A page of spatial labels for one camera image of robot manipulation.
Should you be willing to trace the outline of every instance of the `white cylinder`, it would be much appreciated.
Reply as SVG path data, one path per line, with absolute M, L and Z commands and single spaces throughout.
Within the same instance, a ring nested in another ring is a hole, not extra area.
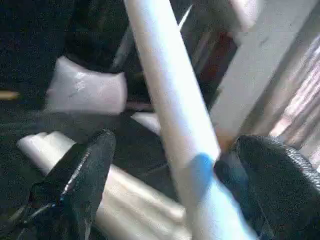
M 170 1 L 124 3 L 193 238 L 254 238 L 239 206 L 214 178 L 220 147 Z

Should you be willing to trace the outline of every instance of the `white tube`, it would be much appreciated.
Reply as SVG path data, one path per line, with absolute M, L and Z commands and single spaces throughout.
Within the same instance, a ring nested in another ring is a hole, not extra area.
M 169 0 L 124 0 L 173 179 L 195 240 L 252 239 L 212 172 L 220 147 Z

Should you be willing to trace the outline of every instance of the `pvc pipe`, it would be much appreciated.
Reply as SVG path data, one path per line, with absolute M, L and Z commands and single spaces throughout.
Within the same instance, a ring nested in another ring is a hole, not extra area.
M 254 239 L 238 204 L 213 175 L 220 147 L 170 1 L 124 3 L 194 239 Z

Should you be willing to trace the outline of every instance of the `black fabric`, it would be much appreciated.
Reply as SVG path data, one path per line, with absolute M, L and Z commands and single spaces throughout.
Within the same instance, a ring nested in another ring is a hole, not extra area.
M 320 237 L 320 174 L 295 149 L 241 136 L 236 152 L 276 239 Z
M 2 108 L 44 103 L 75 0 L 3 0 L 0 4 L 0 90 L 19 93 Z

